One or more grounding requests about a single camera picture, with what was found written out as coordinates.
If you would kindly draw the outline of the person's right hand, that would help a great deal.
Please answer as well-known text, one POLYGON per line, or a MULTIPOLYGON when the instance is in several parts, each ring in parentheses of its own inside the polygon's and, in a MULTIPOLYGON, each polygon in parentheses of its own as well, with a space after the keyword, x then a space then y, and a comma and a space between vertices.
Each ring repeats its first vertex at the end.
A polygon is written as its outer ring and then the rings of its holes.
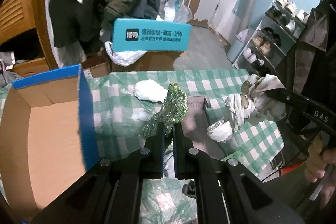
POLYGON ((317 135, 308 149, 309 157, 306 161, 305 178, 308 182, 315 183, 323 178, 328 164, 335 164, 335 147, 323 151, 322 139, 317 135))

